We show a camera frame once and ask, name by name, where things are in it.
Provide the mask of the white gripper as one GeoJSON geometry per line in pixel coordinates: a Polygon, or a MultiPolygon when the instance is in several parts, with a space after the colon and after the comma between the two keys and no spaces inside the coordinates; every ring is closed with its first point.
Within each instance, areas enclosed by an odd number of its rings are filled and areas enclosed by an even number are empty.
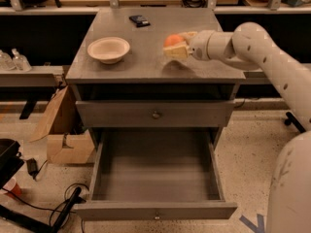
{"type": "MultiPolygon", "coordinates": [[[[180,36],[186,43],[190,43],[191,56],[196,60],[208,61],[208,44],[214,34],[212,30],[203,30],[200,32],[190,31],[182,32],[180,36]]],[[[175,59],[187,59],[189,57],[188,47],[186,45],[165,47],[163,53],[166,57],[175,59]]]]}

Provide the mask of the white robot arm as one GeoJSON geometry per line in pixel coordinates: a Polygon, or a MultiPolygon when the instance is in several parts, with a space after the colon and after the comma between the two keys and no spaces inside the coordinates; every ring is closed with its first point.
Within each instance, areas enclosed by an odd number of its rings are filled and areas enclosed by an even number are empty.
{"type": "Polygon", "coordinates": [[[214,30],[171,34],[164,55],[220,60],[236,69],[261,69],[305,131],[290,140],[277,157],[272,176],[265,233],[311,233],[311,71],[254,22],[232,32],[214,30]]]}

